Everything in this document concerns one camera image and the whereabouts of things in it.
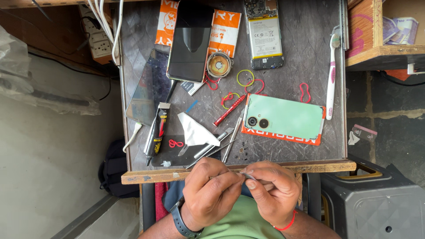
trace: yellow rubber band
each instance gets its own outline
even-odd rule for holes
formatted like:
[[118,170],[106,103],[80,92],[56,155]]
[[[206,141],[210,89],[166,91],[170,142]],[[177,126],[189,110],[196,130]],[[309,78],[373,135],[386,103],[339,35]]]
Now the yellow rubber band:
[[252,82],[251,82],[250,84],[248,84],[248,85],[242,85],[242,84],[239,82],[239,74],[240,74],[241,72],[243,72],[243,71],[249,71],[249,72],[251,73],[251,75],[252,75],[252,79],[254,80],[254,73],[253,73],[252,71],[250,71],[250,70],[242,70],[242,71],[238,72],[238,74],[236,75],[236,81],[238,82],[238,84],[239,84],[239,85],[241,85],[241,86],[243,86],[243,87],[247,87],[247,86],[252,85],[252,84],[254,83],[254,81],[252,81]]
[[[233,94],[235,94],[235,95],[237,95],[239,98],[240,98],[240,96],[239,96],[239,94],[238,93],[231,93],[230,95],[233,95]],[[229,108],[226,108],[225,106],[224,106],[224,101],[223,101],[223,104],[221,105],[223,108],[225,108],[225,109],[229,109]]]

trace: circuit board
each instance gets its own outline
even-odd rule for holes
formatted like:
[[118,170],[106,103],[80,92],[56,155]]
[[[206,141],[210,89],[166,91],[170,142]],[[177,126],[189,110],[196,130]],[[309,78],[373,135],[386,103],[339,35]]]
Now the circuit board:
[[278,14],[276,0],[245,0],[245,9],[248,18],[273,17]]

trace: black bag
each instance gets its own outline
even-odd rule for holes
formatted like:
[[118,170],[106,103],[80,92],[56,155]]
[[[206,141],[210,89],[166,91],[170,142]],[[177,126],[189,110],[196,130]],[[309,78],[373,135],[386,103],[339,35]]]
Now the black bag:
[[140,197],[139,185],[123,185],[121,175],[127,172],[127,157],[122,151],[125,145],[124,139],[115,140],[109,145],[105,160],[100,164],[97,176],[100,181],[100,189],[119,197]]

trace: glue tube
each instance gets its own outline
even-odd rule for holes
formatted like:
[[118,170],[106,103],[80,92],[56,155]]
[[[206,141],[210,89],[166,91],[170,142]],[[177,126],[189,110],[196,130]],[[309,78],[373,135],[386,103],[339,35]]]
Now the glue tube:
[[153,120],[149,137],[143,150],[143,153],[146,155],[146,166],[149,166],[151,159],[158,154],[162,137],[164,136],[167,114],[170,112],[170,105],[169,103],[159,103],[156,117]]

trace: phone camera lens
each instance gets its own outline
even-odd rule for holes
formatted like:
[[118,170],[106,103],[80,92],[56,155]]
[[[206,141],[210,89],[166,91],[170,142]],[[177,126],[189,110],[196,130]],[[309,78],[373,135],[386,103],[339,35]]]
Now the phone camera lens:
[[257,118],[255,118],[255,117],[250,117],[250,118],[248,119],[248,125],[250,125],[250,126],[256,126],[256,125],[257,125]]
[[260,128],[267,128],[269,126],[269,121],[266,119],[261,119],[260,124],[258,125]]

